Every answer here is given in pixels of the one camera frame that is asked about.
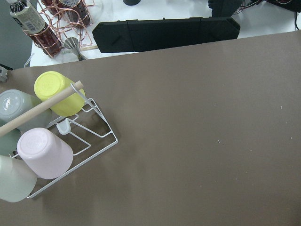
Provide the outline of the white cup in rack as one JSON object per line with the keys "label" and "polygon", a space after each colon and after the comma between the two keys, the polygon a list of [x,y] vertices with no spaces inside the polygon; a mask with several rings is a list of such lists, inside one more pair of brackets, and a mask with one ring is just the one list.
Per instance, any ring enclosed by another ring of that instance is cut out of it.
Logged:
{"label": "white cup in rack", "polygon": [[0,157],[0,198],[19,202],[34,189],[37,175],[19,159]]}

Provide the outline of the pink cup in rack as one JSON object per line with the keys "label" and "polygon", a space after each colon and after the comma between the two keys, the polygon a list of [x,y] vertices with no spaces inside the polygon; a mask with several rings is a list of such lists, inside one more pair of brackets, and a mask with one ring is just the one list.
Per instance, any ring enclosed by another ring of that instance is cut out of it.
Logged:
{"label": "pink cup in rack", "polygon": [[36,175],[54,179],[64,174],[72,164],[72,148],[45,128],[25,132],[18,140],[17,152]]}

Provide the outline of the bottle with dark drink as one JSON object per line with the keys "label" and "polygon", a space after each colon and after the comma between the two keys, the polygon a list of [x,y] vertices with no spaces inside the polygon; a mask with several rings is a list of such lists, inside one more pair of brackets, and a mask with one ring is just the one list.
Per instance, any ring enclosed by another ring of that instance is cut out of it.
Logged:
{"label": "bottle with dark drink", "polygon": [[49,57],[61,50],[61,42],[41,14],[28,0],[8,0],[10,16]]}

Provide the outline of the steel cocktail jigger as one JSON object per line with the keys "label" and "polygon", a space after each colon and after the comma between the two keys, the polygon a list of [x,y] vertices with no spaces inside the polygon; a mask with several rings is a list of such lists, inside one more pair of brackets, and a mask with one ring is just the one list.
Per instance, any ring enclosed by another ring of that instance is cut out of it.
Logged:
{"label": "steel cocktail jigger", "polygon": [[82,55],[79,47],[79,40],[75,37],[69,37],[64,41],[64,47],[73,53],[79,61],[88,60],[84,55]]}

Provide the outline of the grey cup in rack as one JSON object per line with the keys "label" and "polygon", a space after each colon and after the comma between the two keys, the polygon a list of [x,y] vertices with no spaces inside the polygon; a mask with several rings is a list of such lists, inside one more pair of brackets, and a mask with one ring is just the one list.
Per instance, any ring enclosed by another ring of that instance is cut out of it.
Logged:
{"label": "grey cup in rack", "polygon": [[[6,90],[0,94],[0,119],[4,122],[10,122],[40,103],[42,101],[33,95],[17,89]],[[26,132],[33,128],[46,128],[51,119],[52,111],[47,109],[17,129]]]}

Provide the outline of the long black box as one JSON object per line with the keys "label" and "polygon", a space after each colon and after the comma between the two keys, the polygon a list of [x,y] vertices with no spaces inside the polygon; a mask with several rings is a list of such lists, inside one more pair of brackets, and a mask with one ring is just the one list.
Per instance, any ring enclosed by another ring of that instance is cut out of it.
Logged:
{"label": "long black box", "polygon": [[231,17],[100,22],[92,31],[101,53],[145,52],[237,39]]}

